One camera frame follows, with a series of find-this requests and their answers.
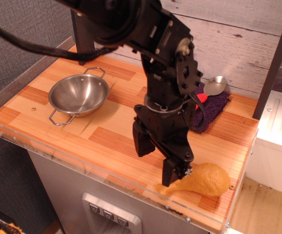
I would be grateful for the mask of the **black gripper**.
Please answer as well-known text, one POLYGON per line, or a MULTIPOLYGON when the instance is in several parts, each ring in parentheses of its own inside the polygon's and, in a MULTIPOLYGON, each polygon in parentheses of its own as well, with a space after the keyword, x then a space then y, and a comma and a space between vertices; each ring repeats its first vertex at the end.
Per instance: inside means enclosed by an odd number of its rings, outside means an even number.
POLYGON ((171 106, 156 103, 148 95, 144 105, 134 107, 133 138, 138 157, 158 148, 166 159, 163 161, 162 185, 171 183, 192 173, 190 163, 194 159, 187 140, 189 128, 195 117, 193 100, 179 99, 171 106))

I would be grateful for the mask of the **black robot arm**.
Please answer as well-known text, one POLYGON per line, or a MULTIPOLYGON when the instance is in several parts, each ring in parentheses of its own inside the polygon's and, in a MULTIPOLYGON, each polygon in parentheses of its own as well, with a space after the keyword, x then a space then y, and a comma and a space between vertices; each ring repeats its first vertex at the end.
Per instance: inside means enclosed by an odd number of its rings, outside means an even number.
POLYGON ((194 155, 187 134, 194 130, 195 90, 202 73, 194 60, 190 29, 158 0, 64 0, 87 21, 93 40, 108 48, 127 45, 139 52, 147 93, 136 105, 133 124, 139 156, 159 150, 164 156, 166 187, 192 171, 194 155))

